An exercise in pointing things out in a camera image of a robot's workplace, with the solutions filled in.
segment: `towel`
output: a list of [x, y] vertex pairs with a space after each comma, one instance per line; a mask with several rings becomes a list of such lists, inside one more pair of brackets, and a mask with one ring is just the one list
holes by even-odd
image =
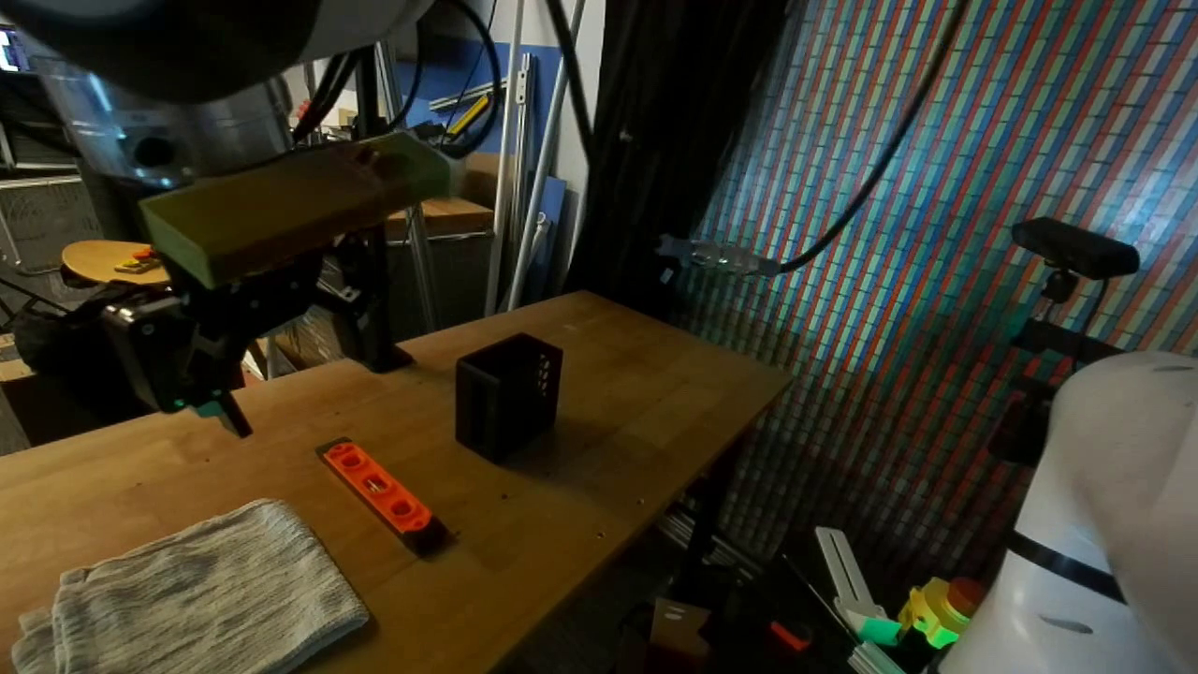
[[27, 618], [16, 672], [292, 672], [365, 626], [323, 543], [252, 502], [131, 556], [72, 568]]

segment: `black cube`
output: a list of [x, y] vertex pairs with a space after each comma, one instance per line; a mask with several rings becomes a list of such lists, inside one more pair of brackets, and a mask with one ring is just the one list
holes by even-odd
[[528, 439], [553, 429], [563, 349], [528, 334], [458, 360], [458, 444], [510, 461]]

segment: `wooden plank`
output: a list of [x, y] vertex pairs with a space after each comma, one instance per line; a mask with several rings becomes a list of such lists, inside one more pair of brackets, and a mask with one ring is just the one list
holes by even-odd
[[[563, 420], [498, 470], [451, 444], [451, 365], [510, 334], [566, 351]], [[0, 461], [0, 645], [72, 566], [118, 556], [252, 497], [289, 502], [374, 626], [329, 672], [490, 672], [645, 531], [786, 385], [597, 298], [563, 298], [405, 346], [414, 367], [329, 365], [242, 390], [253, 422], [147, 416]], [[363, 444], [451, 531], [410, 557], [314, 461]]]

